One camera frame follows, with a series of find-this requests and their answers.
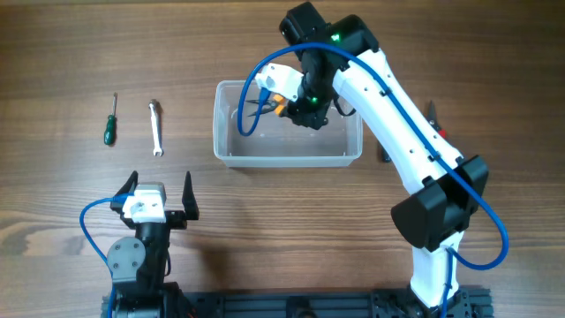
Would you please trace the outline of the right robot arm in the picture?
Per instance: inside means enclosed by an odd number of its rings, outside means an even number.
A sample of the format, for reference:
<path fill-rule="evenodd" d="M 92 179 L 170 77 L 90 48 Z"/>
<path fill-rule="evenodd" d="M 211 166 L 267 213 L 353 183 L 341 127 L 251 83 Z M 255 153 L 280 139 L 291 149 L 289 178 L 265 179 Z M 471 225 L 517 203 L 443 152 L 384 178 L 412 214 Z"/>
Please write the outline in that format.
<path fill-rule="evenodd" d="M 285 111 L 295 125 L 320 129 L 329 105 L 343 98 L 362 117 L 394 164 L 409 196 L 391 209 L 412 247 L 412 294 L 444 311 L 457 293 L 458 246 L 471 216 L 486 204 L 488 168 L 451 146 L 404 92 L 365 22 L 349 15 L 327 23 L 310 2 L 290 9 L 279 30 L 301 64 L 285 80 Z"/>

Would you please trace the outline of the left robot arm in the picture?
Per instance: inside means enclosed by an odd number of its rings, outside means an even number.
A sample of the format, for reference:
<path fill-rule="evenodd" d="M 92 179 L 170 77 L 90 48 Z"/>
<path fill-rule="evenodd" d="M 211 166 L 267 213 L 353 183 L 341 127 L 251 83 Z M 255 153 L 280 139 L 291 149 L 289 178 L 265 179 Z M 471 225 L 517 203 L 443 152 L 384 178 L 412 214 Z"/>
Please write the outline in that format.
<path fill-rule="evenodd" d="M 178 283 L 164 281 L 171 271 L 170 233 L 200 218 L 191 174 L 185 174 L 180 210 L 165 208 L 163 183 L 140 183 L 138 177 L 134 171 L 110 203 L 134 235 L 107 252 L 112 289 L 102 299 L 101 317 L 196 317 Z"/>

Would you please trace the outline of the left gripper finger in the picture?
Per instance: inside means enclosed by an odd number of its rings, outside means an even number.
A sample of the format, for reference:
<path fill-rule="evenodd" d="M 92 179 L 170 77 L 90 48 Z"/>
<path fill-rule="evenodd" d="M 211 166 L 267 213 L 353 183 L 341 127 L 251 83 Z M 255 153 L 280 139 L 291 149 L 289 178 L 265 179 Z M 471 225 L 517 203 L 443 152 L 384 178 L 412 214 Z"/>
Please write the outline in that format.
<path fill-rule="evenodd" d="M 199 220 L 200 210 L 192 189 L 192 176 L 189 171 L 185 174 L 184 189 L 182 195 L 182 204 L 184 207 L 185 218 L 187 220 Z"/>
<path fill-rule="evenodd" d="M 134 170 L 122 187 L 114 195 L 115 198 L 125 198 L 131 196 L 138 185 L 139 173 Z"/>

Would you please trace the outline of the orange black long-nose pliers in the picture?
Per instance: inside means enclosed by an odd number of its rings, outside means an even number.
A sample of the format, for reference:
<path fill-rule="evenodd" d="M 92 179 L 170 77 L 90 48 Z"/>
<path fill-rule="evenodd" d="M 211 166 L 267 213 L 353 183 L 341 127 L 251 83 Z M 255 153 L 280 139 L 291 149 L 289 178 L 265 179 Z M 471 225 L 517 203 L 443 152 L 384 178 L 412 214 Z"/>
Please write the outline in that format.
<path fill-rule="evenodd" d="M 250 117 L 256 116 L 258 113 L 260 115 L 264 115 L 270 112 L 274 112 L 278 117 L 287 117 L 287 102 L 288 100 L 282 95 L 276 94 L 272 99 L 264 102 L 260 113 L 258 111 L 254 111 L 250 114 Z"/>

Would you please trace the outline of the red handled snips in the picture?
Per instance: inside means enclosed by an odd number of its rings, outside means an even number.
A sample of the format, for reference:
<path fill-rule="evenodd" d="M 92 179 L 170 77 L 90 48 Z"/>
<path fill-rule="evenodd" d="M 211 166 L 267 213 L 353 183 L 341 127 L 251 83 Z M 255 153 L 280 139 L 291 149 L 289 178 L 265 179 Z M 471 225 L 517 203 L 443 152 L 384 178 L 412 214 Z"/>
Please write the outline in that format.
<path fill-rule="evenodd" d="M 430 101 L 427 107 L 426 120 L 429 125 L 443 138 L 447 138 L 446 131 L 439 125 L 435 104 Z"/>

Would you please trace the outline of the black red screwdriver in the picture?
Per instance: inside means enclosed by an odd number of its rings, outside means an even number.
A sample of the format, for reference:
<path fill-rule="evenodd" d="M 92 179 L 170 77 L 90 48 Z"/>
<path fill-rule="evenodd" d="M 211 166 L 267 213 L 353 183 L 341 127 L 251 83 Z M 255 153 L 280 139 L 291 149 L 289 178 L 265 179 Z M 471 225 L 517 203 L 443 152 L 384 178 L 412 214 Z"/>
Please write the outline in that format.
<path fill-rule="evenodd" d="M 380 145 L 380 155 L 381 155 L 381 160 L 384 163 L 391 163 L 392 162 L 392 159 L 390 158 L 388 152 L 386 151 L 386 149 L 382 145 Z"/>

